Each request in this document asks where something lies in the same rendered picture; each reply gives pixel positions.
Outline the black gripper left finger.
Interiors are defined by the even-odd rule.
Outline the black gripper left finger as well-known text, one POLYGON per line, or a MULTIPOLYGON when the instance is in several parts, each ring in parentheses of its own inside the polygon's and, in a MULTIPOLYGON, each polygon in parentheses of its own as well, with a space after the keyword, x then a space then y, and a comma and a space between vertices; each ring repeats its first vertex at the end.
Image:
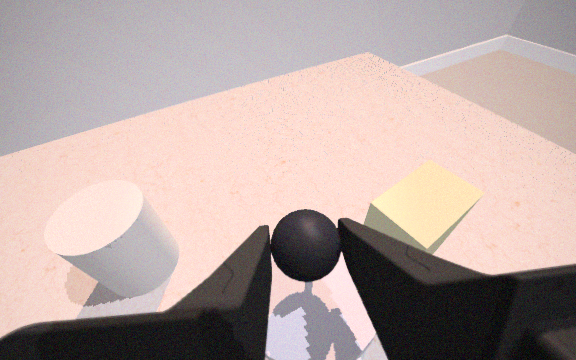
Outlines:
POLYGON ((0 360, 265 360, 268 225, 161 312, 36 322, 0 338, 0 360))

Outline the pale yellow block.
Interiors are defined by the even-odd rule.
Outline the pale yellow block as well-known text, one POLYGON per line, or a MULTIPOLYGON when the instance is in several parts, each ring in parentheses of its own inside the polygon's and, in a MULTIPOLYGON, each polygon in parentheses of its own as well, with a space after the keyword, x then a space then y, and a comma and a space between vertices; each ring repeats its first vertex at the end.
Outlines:
POLYGON ((373 200, 363 225, 433 255, 483 194, 429 160, 373 200))

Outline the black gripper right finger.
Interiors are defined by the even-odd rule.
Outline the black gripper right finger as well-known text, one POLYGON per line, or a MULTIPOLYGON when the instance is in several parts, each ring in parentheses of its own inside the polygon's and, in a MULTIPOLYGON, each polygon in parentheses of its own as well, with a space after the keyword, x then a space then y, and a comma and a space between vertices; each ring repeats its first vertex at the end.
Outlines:
POLYGON ((576 263, 491 275, 350 218, 338 231, 388 360, 513 360, 526 328, 576 317, 576 263))

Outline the french press coffee maker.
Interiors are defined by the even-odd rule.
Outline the french press coffee maker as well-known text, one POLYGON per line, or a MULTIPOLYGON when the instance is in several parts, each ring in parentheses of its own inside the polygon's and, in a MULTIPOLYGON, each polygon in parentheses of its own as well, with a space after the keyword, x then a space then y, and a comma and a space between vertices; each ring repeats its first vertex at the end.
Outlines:
POLYGON ((364 360, 376 332, 329 217, 311 209, 284 216, 271 260, 265 360, 364 360))

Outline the grey cylinder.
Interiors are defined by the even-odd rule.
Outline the grey cylinder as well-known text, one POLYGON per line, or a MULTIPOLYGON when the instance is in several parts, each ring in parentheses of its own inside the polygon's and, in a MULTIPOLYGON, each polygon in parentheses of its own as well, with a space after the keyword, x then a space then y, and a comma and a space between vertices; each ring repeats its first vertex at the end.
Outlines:
POLYGON ((94 184, 64 201, 44 239, 55 254, 123 297, 163 285, 180 253, 141 189, 124 180, 94 184))

